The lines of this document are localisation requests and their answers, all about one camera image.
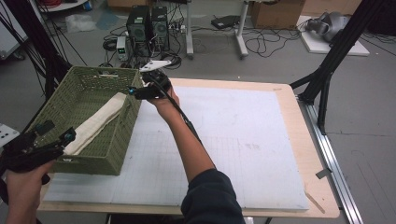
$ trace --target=white paper sheet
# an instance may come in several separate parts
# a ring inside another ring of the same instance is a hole
[[[308,208],[273,92],[175,89],[242,207]],[[44,200],[181,205],[187,186],[169,128],[153,105],[142,102],[120,176],[56,174]]]

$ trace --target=desktop computer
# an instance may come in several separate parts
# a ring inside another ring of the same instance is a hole
[[[154,46],[149,7],[133,6],[126,28],[134,56],[149,57]]]
[[[168,18],[166,7],[154,7],[151,11],[155,49],[169,50]]]

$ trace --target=dark sleeve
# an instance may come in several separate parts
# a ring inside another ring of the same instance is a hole
[[[227,175],[216,169],[202,172],[189,184],[181,205],[185,223],[245,223]]]

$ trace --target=towel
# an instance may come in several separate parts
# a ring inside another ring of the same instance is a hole
[[[76,140],[64,149],[64,154],[78,155],[120,113],[125,98],[125,94],[118,92],[94,115],[79,125],[76,128]]]

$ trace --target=black metal stand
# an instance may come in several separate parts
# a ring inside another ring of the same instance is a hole
[[[323,60],[320,67],[314,73],[290,84],[293,89],[296,89],[306,83],[309,83],[304,92],[298,95],[299,100],[308,105],[312,105],[315,98],[321,92],[318,126],[322,134],[326,134],[324,125],[332,74],[338,65],[340,65],[341,61],[343,61],[347,56],[350,49],[355,45],[356,41],[364,32],[366,26],[386,1],[388,0],[362,0],[361,4],[346,25],[346,28],[339,36],[337,36],[331,50]]]

